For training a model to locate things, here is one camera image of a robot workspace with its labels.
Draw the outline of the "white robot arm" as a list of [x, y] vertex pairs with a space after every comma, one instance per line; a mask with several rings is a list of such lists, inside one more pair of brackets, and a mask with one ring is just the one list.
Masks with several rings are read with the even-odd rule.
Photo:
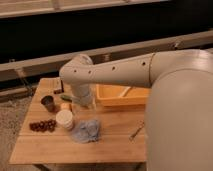
[[91, 84], [149, 88], [147, 170], [213, 171], [213, 54], [164, 51], [96, 65], [79, 55], [59, 75], [79, 99]]

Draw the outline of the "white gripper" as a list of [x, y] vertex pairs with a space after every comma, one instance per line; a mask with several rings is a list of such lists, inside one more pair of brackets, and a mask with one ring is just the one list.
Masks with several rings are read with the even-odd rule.
[[92, 91], [89, 84], [72, 85], [71, 91], [76, 103], [81, 106], [88, 106], [92, 103]]

